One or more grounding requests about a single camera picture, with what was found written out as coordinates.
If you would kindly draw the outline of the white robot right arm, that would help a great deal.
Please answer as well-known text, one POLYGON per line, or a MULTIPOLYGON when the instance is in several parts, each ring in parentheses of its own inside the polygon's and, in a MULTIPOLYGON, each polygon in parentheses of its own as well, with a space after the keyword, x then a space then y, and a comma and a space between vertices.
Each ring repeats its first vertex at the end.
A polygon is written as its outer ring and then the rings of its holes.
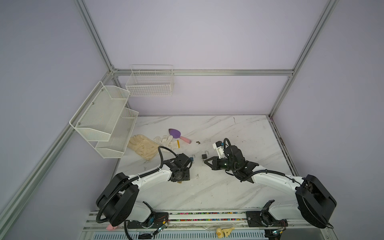
POLYGON ((264 185, 291 198, 285 204, 269 200, 256 219, 248 216, 249 222, 255 221, 263 227, 286 228, 288 220, 305 220, 319 229, 332 228, 330 218, 337 201, 317 177, 291 176, 248 161, 242 151, 227 138, 214 143, 213 148, 217 155, 204 160, 204 164, 211 170, 225 171, 242 183, 264 185))

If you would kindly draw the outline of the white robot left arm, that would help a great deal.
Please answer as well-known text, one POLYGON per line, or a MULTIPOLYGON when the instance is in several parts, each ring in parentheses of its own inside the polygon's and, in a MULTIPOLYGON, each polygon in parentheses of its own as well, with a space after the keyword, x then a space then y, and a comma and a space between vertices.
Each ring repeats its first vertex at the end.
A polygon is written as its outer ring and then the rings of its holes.
POLYGON ((158 167, 138 175, 118 173, 112 178, 96 200, 99 208, 96 223, 108 222, 112 227, 117 227, 132 221, 143 228, 155 223, 155 210, 147 202, 137 201, 139 193, 165 182, 189 181, 193 165, 190 157, 176 154, 167 147, 158 147, 158 152, 161 160, 158 167))

